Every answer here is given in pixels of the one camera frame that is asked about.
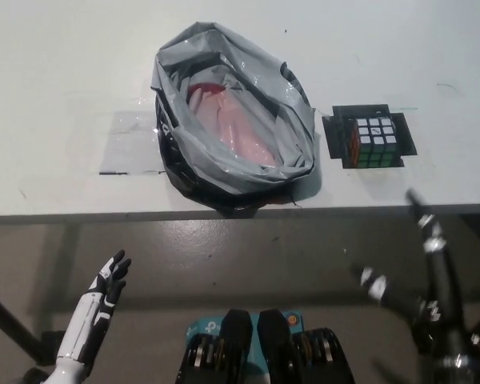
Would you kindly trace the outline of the white and black left hand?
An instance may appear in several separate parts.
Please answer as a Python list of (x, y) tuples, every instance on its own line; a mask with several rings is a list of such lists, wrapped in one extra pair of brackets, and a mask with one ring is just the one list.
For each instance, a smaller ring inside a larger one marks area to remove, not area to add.
[(126, 286), (131, 260), (120, 250), (95, 276), (73, 312), (47, 383), (83, 383), (94, 367), (116, 305)]

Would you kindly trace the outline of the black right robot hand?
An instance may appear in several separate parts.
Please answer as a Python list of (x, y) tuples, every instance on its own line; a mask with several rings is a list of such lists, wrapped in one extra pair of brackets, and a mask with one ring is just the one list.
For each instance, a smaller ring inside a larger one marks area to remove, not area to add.
[(406, 200), (422, 238), (428, 281), (425, 295), (413, 296), (369, 266), (355, 263), (351, 273), (371, 300), (407, 323), (420, 354), (435, 360), (480, 358), (480, 349), (466, 327), (458, 275), (439, 220), (415, 191), (408, 190)]

